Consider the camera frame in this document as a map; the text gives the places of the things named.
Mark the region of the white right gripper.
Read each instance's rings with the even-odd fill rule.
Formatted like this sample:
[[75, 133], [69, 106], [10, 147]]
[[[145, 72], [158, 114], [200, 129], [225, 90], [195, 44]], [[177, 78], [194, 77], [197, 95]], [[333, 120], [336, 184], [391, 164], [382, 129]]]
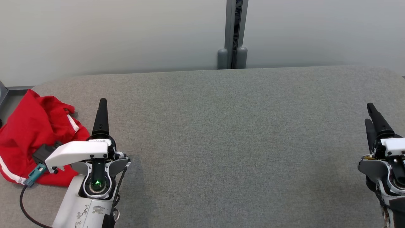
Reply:
[[374, 193], [404, 195], [404, 138], [395, 134], [373, 103], [366, 105], [370, 119], [365, 119], [370, 154], [363, 156], [358, 170], [366, 175], [366, 186]]

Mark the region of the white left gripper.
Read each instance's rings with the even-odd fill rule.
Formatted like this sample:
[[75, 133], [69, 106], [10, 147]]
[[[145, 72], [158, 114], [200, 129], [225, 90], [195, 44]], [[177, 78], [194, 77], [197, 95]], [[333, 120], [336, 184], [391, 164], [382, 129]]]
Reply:
[[[107, 99], [101, 98], [91, 136], [110, 136]], [[110, 139], [72, 141], [61, 145], [45, 159], [49, 172], [55, 174], [70, 165], [84, 175], [79, 188], [87, 198], [105, 200], [115, 185], [114, 177], [130, 165], [130, 158], [117, 151]]]

